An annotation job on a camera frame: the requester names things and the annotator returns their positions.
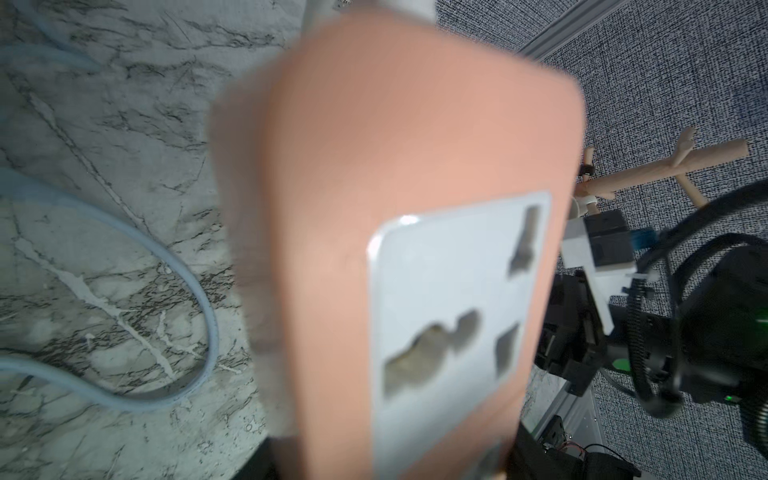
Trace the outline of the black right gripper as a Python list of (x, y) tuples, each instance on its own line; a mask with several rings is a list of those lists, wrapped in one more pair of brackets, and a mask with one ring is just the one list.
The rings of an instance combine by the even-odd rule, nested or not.
[(581, 397), (607, 355), (607, 341), (586, 275), (556, 275), (545, 312), (535, 365), (567, 382)]

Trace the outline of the light blue power strip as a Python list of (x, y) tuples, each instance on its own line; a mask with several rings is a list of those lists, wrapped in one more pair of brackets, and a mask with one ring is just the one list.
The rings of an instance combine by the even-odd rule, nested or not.
[(1, 368), (140, 412), (213, 372), (178, 251), (214, 203), (203, 116), (226, 71), (176, 1), (1, 5)]

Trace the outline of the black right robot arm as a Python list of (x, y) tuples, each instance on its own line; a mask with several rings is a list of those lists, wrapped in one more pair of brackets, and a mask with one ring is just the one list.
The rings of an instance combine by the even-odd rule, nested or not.
[(668, 232), (631, 230), (617, 210), (576, 220), (601, 267), (627, 261), (624, 306), (598, 297), (594, 275), (578, 261), (555, 278), (536, 365), (562, 378), (570, 394), (585, 393), (597, 374), (632, 380), (628, 393), (648, 414), (669, 418), (685, 397), (738, 407), (743, 437), (767, 450), (767, 243), (744, 234), (717, 236), (667, 269), (671, 313), (642, 308), (653, 273), (684, 241), (716, 221), (764, 203), (758, 181), (729, 193)]

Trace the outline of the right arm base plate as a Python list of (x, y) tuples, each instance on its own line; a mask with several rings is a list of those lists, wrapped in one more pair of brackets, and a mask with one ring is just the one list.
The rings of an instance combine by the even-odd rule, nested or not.
[(641, 479), (642, 472), (626, 457), (601, 443), (596, 417), (587, 412), (568, 432), (565, 418), (552, 415), (537, 434), (523, 430), (525, 479)]

